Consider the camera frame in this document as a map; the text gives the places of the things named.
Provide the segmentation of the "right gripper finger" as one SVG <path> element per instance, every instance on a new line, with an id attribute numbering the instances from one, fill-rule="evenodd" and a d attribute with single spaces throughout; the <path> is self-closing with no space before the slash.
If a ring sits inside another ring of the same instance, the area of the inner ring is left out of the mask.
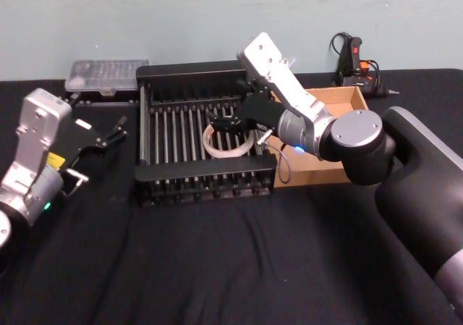
<path id="1" fill-rule="evenodd" d="M 209 125 L 216 132 L 242 134 L 247 131 L 242 121 L 234 115 L 231 115 L 230 117 L 223 117 L 214 114 L 213 112 L 206 112 L 205 115 L 207 116 L 207 118 L 209 118 Z"/>
<path id="2" fill-rule="evenodd" d="M 254 94 L 259 91 L 259 85 L 257 85 L 253 81 L 246 81 L 246 80 L 237 80 L 236 88 L 237 88 L 238 94 L 240 94 L 241 96 L 248 96 L 250 94 Z"/>

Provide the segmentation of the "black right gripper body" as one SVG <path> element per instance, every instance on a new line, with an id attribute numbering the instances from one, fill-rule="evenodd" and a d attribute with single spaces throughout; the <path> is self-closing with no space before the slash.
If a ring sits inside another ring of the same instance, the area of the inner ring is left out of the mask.
<path id="1" fill-rule="evenodd" d="M 276 131 L 279 120 L 286 111 L 283 104 L 272 99 L 266 92 L 248 93 L 236 110 L 236 131 L 250 130 Z"/>

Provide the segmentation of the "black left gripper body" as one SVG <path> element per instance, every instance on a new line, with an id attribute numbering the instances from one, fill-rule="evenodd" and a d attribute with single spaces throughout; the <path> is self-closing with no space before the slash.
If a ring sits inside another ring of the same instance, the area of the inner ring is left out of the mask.
<path id="1" fill-rule="evenodd" d="M 71 119 L 51 146 L 48 165 L 63 174 L 68 168 L 72 168 L 81 156 L 89 152 L 104 153 L 108 145 L 108 138 L 98 133 L 90 123 L 81 119 Z"/>

